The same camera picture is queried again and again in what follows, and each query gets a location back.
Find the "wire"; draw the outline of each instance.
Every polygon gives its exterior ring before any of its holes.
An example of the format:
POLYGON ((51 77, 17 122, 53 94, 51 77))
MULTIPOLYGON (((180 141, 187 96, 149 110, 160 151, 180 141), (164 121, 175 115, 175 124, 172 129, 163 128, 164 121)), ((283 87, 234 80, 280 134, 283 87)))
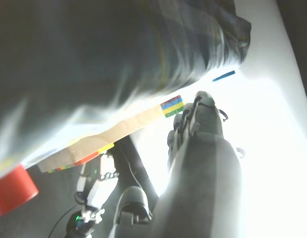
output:
POLYGON ((79 206, 79 204, 74 205, 73 207, 71 207, 69 210, 67 210, 60 218, 59 220, 57 220, 57 222, 55 223, 53 229, 51 230, 48 238, 51 238, 51 235, 53 234, 53 231, 55 230, 56 226, 58 225, 58 223, 62 220, 63 217, 65 217, 66 214, 68 214, 73 208, 79 206))
MULTIPOLYGON (((128 161, 128 159, 127 159, 127 157, 126 157, 126 155, 125 155, 125 153, 124 153, 124 151, 123 151, 123 149, 122 149, 122 147, 120 146, 119 143, 117 143, 117 144, 118 144, 118 146, 119 146, 119 148, 120 148, 120 151, 122 152, 122 154, 123 154, 123 156, 124 156, 126 162, 128 163, 129 171, 130 171, 130 174, 132 175, 132 177, 134 178, 134 181, 136 182, 136 184, 137 184, 142 190, 144 190, 143 187, 142 187, 142 186, 140 185, 140 183, 138 182, 138 180, 136 179, 136 177, 135 177, 135 175, 134 175, 134 173, 133 173, 133 171, 132 171, 132 168, 131 168, 131 166, 130 166, 130 163, 129 163, 129 161, 128 161)), ((148 211, 149 211, 149 215, 152 217, 153 214, 152 214, 152 212, 150 211, 149 208, 148 208, 148 211)))

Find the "red cylinder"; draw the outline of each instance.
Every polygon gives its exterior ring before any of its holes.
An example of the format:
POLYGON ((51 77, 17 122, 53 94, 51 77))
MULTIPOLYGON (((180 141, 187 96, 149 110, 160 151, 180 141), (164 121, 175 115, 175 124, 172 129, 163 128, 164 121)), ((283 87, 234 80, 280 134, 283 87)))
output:
POLYGON ((24 204, 38 194, 28 172, 17 166, 0 179, 0 216, 24 204))

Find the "shiny plastic wrapping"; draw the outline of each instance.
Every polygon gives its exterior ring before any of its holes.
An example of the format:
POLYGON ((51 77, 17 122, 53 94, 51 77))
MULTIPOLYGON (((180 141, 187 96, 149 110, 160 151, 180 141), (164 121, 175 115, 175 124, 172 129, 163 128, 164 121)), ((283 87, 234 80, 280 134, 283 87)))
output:
POLYGON ((0 177, 239 65, 250 31, 232 0, 0 0, 0 177))

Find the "blue stripe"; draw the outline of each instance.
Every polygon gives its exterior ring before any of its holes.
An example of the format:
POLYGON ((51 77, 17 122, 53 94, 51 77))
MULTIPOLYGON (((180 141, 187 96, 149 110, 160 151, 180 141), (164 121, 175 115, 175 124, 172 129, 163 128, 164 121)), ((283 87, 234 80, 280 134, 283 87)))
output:
POLYGON ((181 102, 182 102, 182 98, 178 98, 178 99, 176 99, 176 100, 174 100, 174 101, 172 101, 170 103, 162 104, 161 108, 162 108, 162 110, 165 110, 165 109, 170 108, 170 107, 172 107, 172 106, 174 106, 174 105, 176 105, 178 103, 181 103, 181 102))
POLYGON ((218 78, 216 78, 216 79, 213 79, 212 82, 215 82, 215 81, 218 81, 218 80, 220 80, 220 79, 226 78, 226 77, 228 77, 228 76, 230 76, 230 75, 233 75, 233 74, 235 74, 235 71, 231 71, 231 72, 229 72, 229 73, 223 74, 222 76, 220 76, 220 77, 218 77, 218 78))

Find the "dark background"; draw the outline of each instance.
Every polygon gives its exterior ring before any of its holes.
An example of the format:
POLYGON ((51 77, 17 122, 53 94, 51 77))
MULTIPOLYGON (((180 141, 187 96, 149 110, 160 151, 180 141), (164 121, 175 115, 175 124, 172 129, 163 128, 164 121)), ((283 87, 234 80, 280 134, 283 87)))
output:
MULTIPOLYGON (((277 0, 287 29, 302 81, 307 94, 307 0, 277 0)), ((136 178, 144 187, 153 209, 157 196, 143 168, 141 160, 128 137, 119 141, 113 149, 116 168, 120 172, 118 185, 104 205, 103 221, 96 226, 95 238, 106 238, 112 226, 116 205, 125 188, 136 185, 130 175, 124 154, 128 158, 136 178)), ((46 238, 59 217, 75 205, 75 192, 80 167, 53 174, 42 174, 37 166, 29 170, 40 193, 34 199, 0 218, 0 238, 46 238)), ((64 236, 70 212, 57 226, 54 238, 64 236)))

